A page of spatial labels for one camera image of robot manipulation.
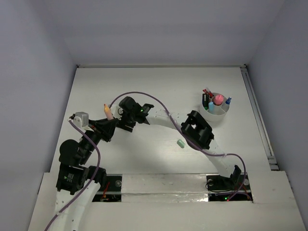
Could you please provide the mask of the orange highlighter marker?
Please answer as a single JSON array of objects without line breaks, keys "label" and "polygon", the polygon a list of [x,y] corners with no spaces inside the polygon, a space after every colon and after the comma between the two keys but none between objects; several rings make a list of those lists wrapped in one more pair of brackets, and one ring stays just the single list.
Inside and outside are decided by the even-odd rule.
[{"label": "orange highlighter marker", "polygon": [[106,115],[107,120],[112,120],[114,119],[113,114],[110,110],[110,108],[108,107],[108,105],[104,104],[104,113]]}]

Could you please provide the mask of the black green highlighter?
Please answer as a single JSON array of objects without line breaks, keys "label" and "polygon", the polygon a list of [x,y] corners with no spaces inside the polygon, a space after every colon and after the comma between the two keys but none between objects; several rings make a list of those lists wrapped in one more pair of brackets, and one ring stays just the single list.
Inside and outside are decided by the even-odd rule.
[{"label": "black green highlighter", "polygon": [[202,105],[205,110],[208,109],[208,104],[209,104],[209,95],[207,93],[204,93],[202,99]]}]

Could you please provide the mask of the blue highlighter marker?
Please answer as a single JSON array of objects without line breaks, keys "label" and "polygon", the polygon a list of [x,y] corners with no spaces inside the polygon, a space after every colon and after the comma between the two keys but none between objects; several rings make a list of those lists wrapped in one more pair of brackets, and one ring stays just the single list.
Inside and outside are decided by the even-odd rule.
[{"label": "blue highlighter marker", "polygon": [[208,112],[211,114],[214,114],[214,103],[213,102],[210,102],[208,104]]}]

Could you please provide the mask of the red gel pen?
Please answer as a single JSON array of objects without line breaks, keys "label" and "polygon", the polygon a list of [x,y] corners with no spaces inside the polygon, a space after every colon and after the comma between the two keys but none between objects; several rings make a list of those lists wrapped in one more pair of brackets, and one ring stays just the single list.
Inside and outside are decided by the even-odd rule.
[{"label": "red gel pen", "polygon": [[203,89],[203,92],[207,95],[209,95],[210,98],[214,97],[214,94],[209,90],[209,88]]}]

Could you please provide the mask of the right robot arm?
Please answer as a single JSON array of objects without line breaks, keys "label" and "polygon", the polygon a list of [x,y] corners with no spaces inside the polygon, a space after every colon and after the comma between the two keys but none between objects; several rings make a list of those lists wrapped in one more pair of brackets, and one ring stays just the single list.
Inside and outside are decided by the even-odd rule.
[{"label": "right robot arm", "polygon": [[241,174],[246,175],[243,159],[237,154],[227,154],[215,140],[212,127],[198,111],[188,114],[170,112],[157,98],[153,97],[163,108],[156,109],[152,104],[141,106],[132,97],[126,96],[119,104],[111,103],[111,110],[120,119],[119,127],[132,132],[136,123],[157,125],[177,130],[187,144],[204,154],[221,176],[222,185],[232,189],[239,183]]}]

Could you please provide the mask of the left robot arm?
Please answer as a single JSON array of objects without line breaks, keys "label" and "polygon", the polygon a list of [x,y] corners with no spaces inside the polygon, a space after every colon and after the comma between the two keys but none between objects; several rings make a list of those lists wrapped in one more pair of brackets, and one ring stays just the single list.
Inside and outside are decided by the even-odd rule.
[{"label": "left robot arm", "polygon": [[59,172],[56,182],[56,202],[47,231],[78,231],[96,192],[106,186],[106,170],[100,167],[100,141],[109,142],[118,119],[91,120],[84,127],[69,118],[69,124],[79,132],[80,141],[66,140],[60,146]]}]

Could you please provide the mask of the green marker cap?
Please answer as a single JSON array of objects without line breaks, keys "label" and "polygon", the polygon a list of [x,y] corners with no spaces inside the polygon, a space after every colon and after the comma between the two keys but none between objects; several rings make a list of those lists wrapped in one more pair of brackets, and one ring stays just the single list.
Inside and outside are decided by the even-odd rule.
[{"label": "green marker cap", "polygon": [[184,147],[185,147],[185,143],[184,143],[181,139],[177,140],[177,145],[178,145],[180,148],[184,148]]}]

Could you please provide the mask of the white round container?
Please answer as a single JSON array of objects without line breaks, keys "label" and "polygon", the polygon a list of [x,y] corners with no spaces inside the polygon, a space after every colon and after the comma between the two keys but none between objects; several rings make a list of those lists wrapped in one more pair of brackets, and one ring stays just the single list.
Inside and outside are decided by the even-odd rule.
[{"label": "white round container", "polygon": [[[213,98],[209,98],[209,103],[210,102],[213,102]],[[221,121],[225,115],[227,114],[227,112],[229,111],[229,108],[230,108],[230,105],[226,105],[225,104],[225,101],[228,99],[224,96],[224,102],[222,105],[220,106],[216,106],[214,105],[214,114],[211,114],[208,112],[208,109],[205,110],[203,108],[203,105],[202,105],[202,99],[201,99],[201,104],[199,106],[199,113],[201,114],[201,116],[207,120],[207,121],[210,121],[210,122],[219,122]]]}]

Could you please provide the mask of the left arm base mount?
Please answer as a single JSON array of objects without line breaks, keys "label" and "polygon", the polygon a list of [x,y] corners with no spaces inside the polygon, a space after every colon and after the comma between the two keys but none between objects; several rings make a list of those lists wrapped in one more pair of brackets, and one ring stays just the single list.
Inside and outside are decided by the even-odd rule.
[{"label": "left arm base mount", "polygon": [[106,184],[98,190],[92,202],[121,202],[122,175],[107,175]]}]

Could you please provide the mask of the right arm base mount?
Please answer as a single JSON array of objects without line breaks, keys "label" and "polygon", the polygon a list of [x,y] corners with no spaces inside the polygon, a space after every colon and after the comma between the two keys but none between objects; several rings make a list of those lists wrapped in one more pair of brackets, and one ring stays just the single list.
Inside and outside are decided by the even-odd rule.
[{"label": "right arm base mount", "polygon": [[205,187],[210,202],[253,201],[248,174],[242,173],[238,166],[230,178],[208,175]]}]

